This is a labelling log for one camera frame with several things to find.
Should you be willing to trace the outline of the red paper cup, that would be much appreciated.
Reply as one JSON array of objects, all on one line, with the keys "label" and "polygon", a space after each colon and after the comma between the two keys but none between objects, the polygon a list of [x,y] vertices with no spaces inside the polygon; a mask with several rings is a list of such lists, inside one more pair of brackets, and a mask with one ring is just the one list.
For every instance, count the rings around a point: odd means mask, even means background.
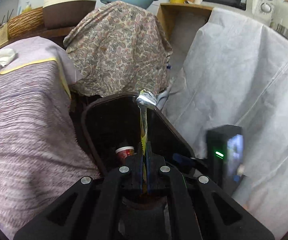
[{"label": "red paper cup", "polygon": [[115,154],[117,155],[117,157],[119,158],[120,162],[122,164],[125,163],[125,160],[127,157],[132,156],[135,154],[134,152],[134,148],[132,146],[123,146],[121,148],[118,148],[115,151]]}]

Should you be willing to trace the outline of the yellow green snack wrapper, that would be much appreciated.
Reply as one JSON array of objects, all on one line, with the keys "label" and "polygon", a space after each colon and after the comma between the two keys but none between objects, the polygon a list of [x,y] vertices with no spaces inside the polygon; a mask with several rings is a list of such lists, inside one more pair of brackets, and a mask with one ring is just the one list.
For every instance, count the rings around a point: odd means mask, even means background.
[{"label": "yellow green snack wrapper", "polygon": [[154,110],[156,107],[156,97],[148,90],[143,89],[136,98],[136,104],[140,109],[141,126],[141,152],[143,155],[143,191],[148,192],[148,123],[147,109]]}]

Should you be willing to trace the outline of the black trash bin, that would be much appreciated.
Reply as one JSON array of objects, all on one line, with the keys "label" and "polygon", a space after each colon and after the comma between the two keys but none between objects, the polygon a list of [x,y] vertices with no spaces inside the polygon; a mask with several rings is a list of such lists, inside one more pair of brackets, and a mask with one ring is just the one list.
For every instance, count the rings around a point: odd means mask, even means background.
[{"label": "black trash bin", "polygon": [[[94,159],[102,176],[122,163],[115,153],[118,148],[139,146],[140,110],[136,98],[136,93],[107,96],[92,102],[82,113],[81,125],[88,143],[86,151]],[[147,121],[148,140],[153,153],[163,156],[166,163],[175,166],[181,173],[192,176],[192,168],[173,159],[174,154],[194,157],[186,140],[159,109],[149,109]]]}]

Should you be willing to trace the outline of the black device with screen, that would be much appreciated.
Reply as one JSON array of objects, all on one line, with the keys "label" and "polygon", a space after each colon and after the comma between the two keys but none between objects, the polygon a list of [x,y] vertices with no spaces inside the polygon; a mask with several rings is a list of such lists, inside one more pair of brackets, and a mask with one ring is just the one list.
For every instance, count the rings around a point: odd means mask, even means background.
[{"label": "black device with screen", "polygon": [[209,177],[228,195],[233,195],[243,176],[243,129],[224,125],[206,131]]}]

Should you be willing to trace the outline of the purple striped tablecloth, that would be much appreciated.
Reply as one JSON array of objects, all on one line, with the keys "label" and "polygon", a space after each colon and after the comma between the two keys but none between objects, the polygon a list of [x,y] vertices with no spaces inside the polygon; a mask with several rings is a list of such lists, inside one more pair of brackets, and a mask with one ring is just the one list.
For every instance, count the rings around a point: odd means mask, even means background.
[{"label": "purple striped tablecloth", "polygon": [[81,177],[99,171],[76,141],[69,86],[79,76],[65,50],[32,37],[0,73],[0,230],[7,239]]}]

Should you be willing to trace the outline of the white fabric cover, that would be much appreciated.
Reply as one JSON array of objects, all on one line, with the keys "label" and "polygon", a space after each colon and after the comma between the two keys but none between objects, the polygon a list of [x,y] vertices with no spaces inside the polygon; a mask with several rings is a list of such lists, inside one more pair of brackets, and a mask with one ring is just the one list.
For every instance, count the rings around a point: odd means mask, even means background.
[{"label": "white fabric cover", "polygon": [[162,111],[198,158],[206,155],[207,129],[242,127],[247,180],[235,199],[276,239],[288,239],[288,40],[213,9]]}]

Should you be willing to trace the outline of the floral cloth cover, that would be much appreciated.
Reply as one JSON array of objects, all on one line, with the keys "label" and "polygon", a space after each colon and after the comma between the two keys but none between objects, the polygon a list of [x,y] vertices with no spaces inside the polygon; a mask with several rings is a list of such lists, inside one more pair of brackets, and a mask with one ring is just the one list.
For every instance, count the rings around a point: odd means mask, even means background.
[{"label": "floral cloth cover", "polygon": [[172,47],[156,16],[122,1],[90,12],[63,42],[81,78],[70,86],[102,97],[168,87]]}]

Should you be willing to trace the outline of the chopstick holder box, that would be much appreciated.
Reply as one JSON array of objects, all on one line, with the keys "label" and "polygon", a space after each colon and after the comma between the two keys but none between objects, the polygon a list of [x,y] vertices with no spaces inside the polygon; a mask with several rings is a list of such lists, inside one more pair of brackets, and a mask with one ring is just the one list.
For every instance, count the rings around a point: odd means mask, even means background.
[{"label": "chopstick holder box", "polygon": [[6,43],[9,40],[8,37],[8,22],[12,16],[13,9],[11,12],[7,12],[7,16],[3,16],[2,21],[0,22],[0,46]]}]

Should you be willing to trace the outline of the woven wicker basket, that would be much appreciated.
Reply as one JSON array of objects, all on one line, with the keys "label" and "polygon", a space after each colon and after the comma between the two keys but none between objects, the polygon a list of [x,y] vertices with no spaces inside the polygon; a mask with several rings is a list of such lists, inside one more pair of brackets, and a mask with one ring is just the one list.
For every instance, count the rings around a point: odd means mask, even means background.
[{"label": "woven wicker basket", "polygon": [[8,37],[16,38],[29,31],[44,27],[43,8],[24,12],[8,21]]}]

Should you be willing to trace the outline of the brown white rice cooker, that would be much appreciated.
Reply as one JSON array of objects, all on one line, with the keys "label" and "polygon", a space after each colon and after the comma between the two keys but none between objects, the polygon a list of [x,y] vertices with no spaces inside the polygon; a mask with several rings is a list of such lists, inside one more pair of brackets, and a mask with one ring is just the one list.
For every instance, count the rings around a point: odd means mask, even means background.
[{"label": "brown white rice cooker", "polygon": [[48,30],[74,27],[95,6],[96,0],[44,0],[44,25]]}]

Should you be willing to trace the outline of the yellow soap dispenser bottle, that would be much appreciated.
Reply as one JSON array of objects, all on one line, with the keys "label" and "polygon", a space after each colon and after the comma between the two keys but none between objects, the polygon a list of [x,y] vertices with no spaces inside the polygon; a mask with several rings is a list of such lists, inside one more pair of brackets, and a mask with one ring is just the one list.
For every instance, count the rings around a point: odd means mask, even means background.
[{"label": "yellow soap dispenser bottle", "polygon": [[26,12],[29,12],[29,11],[32,11],[32,6],[31,6],[30,2],[26,2],[26,6],[22,10],[22,13],[26,13]]}]

